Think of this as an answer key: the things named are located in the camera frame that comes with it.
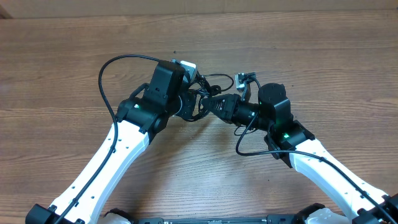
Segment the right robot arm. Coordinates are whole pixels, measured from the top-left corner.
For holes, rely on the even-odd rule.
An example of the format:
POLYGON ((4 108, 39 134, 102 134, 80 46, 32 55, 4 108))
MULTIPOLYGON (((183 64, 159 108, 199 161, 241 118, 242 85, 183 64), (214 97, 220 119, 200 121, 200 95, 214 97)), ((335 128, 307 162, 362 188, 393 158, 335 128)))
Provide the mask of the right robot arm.
POLYGON ((225 123, 265 131, 265 154, 283 160, 310 179, 349 222, 397 223, 397 196, 373 187, 335 159, 314 134, 294 119, 282 84, 261 86, 257 103, 227 94, 210 96, 202 104, 225 123))

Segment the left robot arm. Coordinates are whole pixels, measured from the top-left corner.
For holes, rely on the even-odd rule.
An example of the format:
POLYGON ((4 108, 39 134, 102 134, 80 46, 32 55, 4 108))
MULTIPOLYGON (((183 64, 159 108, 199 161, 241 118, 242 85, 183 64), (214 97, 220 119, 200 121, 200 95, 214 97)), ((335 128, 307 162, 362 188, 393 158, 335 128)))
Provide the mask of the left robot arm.
POLYGON ((197 66, 183 60, 158 60, 149 83, 143 83, 111 112, 109 133, 71 186, 49 207, 35 204, 26 223, 97 223, 100 214, 130 165, 171 116, 186 118, 194 98, 190 85, 197 66))

